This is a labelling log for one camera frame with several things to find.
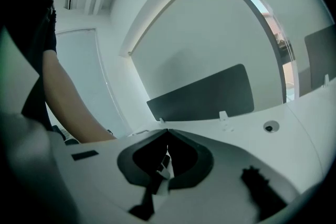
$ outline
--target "white clip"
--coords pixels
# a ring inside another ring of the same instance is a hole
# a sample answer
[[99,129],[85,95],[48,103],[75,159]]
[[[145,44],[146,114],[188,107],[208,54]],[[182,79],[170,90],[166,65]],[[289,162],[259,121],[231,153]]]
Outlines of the white clip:
[[220,111],[219,112],[219,120],[220,121],[227,121],[229,117],[227,116],[226,111]]
[[324,84],[323,84],[323,87],[325,88],[325,87],[327,87],[328,85],[329,85],[329,75],[326,74],[326,75],[324,76]]

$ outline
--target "person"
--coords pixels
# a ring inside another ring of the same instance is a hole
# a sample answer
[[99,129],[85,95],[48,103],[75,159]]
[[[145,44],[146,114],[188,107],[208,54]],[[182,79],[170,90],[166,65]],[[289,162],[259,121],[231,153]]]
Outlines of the person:
[[91,115],[57,59],[53,0],[1,0],[1,3],[4,26],[39,74],[22,114],[52,131],[47,102],[55,117],[79,142],[115,139]]

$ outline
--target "gray partition panel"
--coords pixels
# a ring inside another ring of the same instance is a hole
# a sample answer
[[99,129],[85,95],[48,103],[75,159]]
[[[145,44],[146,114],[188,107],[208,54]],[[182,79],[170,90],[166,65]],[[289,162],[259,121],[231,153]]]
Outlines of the gray partition panel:
[[147,102],[155,119],[196,121],[254,110],[251,86],[242,64],[230,67]]
[[311,89],[324,84],[324,76],[332,80],[336,77],[336,27],[335,25],[317,31],[304,38],[306,42],[310,72]]

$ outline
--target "black sleeve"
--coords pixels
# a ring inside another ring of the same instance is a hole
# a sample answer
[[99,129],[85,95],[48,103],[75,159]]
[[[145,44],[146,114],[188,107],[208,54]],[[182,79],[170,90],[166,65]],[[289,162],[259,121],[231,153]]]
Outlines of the black sleeve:
[[50,16],[49,27],[44,43],[44,51],[53,50],[56,52],[55,24],[56,24],[56,11],[54,10],[52,15]]

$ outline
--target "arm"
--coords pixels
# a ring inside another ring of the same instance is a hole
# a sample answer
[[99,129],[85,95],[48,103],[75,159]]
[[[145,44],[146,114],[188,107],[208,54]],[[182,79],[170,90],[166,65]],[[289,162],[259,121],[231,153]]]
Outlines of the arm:
[[81,143],[116,139],[92,116],[53,50],[43,53],[47,104],[65,129]]

